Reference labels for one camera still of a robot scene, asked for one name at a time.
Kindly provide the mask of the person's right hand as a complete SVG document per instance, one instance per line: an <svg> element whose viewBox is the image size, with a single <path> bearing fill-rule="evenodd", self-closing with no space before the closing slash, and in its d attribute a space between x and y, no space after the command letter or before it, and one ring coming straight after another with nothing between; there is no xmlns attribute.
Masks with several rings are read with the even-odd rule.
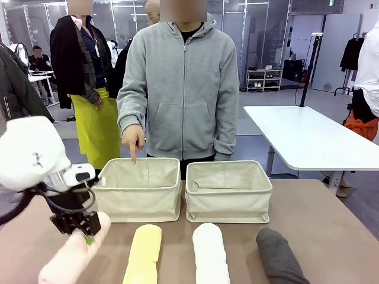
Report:
<svg viewBox="0 0 379 284"><path fill-rule="evenodd" d="M145 146L145 133L140 125L129 125L122 133L121 143L127 147L133 164L136 164L137 153Z"/></svg>

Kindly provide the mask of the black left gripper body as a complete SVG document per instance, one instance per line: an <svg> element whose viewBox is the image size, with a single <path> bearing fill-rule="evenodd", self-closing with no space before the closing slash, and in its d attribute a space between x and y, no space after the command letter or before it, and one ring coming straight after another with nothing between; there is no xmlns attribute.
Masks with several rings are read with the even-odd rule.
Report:
<svg viewBox="0 0 379 284"><path fill-rule="evenodd" d="M95 194L88 188L60 192L47 187L46 201L54 216L86 217L91 213L89 207L95 203Z"/></svg>

